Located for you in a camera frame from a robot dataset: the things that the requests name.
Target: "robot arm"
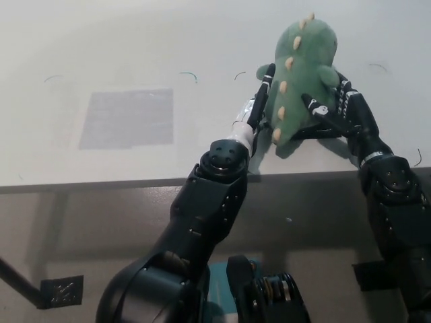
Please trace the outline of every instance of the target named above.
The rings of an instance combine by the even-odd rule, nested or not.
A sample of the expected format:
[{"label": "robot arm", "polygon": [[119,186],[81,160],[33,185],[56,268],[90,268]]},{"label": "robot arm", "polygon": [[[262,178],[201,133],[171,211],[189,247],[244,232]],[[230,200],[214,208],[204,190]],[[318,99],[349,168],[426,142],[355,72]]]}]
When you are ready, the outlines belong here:
[{"label": "robot arm", "polygon": [[[368,220],[378,249],[397,281],[409,323],[431,322],[431,207],[406,159],[396,156],[379,137],[364,97],[339,75],[338,109],[304,94],[310,113],[347,138],[357,156]],[[351,124],[360,124],[354,128]]]},{"label": "robot arm", "polygon": [[274,73],[272,64],[232,134],[213,142],[192,169],[150,253],[109,283],[97,323],[200,322],[207,262],[229,234],[245,198],[248,161]]}]

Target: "table surface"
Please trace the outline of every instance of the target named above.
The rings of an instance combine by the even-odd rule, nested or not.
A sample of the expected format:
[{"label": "table surface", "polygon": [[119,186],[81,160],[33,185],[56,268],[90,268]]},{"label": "table surface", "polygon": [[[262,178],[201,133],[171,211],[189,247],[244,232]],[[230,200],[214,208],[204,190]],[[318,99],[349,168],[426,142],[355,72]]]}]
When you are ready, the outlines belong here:
[{"label": "table surface", "polygon": [[[279,35],[312,11],[336,31],[334,65],[381,137],[412,166],[431,166],[427,0],[1,4],[0,188],[186,177],[229,134]],[[252,172],[355,170],[344,153],[334,140],[304,141],[287,159],[271,146]]]}]

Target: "gray rectangle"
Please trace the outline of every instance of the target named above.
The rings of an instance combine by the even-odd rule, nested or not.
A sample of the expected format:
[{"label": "gray rectangle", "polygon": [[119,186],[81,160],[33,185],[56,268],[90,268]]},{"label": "gray rectangle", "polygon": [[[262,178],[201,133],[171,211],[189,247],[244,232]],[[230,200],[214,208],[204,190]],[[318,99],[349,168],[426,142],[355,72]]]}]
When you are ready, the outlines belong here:
[{"label": "gray rectangle", "polygon": [[80,149],[130,149],[174,142],[172,89],[95,92]]}]

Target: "green stuffed dinosaur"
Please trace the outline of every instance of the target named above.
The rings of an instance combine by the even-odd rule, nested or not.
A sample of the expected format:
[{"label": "green stuffed dinosaur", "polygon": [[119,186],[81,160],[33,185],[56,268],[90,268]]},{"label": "green stuffed dinosaur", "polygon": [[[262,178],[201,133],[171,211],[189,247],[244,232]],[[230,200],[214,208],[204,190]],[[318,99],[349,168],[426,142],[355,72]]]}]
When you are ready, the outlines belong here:
[{"label": "green stuffed dinosaur", "polygon": [[[273,129],[272,141],[285,145],[300,129],[317,124],[310,116],[301,94],[307,93],[329,109],[335,109],[339,77],[332,62],[337,51],[335,32],[312,13],[292,24],[280,37],[275,49],[275,75],[265,115]],[[262,80],[269,65],[256,72]]]}]

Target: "cream-colored spike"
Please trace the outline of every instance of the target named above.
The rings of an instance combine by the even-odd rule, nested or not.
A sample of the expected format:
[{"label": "cream-colored spike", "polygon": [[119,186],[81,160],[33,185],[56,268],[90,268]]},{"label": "cream-colored spike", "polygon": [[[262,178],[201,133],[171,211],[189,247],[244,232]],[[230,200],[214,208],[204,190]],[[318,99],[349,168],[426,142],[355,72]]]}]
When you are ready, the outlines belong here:
[{"label": "cream-colored spike", "polygon": [[293,63],[294,63],[294,58],[293,57],[289,57],[288,59],[286,59],[286,63],[284,65],[286,66],[286,69],[288,69],[290,71],[290,69],[292,68]]},{"label": "cream-colored spike", "polygon": [[280,83],[280,93],[285,94],[287,90],[288,90],[288,82],[282,81]]},{"label": "cream-colored spike", "polygon": [[294,50],[297,50],[301,45],[301,36],[297,36],[294,40]]},{"label": "cream-colored spike", "polygon": [[281,129],[280,128],[276,128],[274,130],[274,132],[272,133],[272,138],[274,139],[274,141],[277,143],[280,138],[281,138]]},{"label": "cream-colored spike", "polygon": [[301,20],[299,23],[299,29],[303,30],[305,25],[307,25],[307,20],[306,19]]},{"label": "cream-colored spike", "polygon": [[277,111],[277,116],[280,120],[284,119],[284,114],[286,113],[286,109],[282,106],[280,109],[278,109]]}]

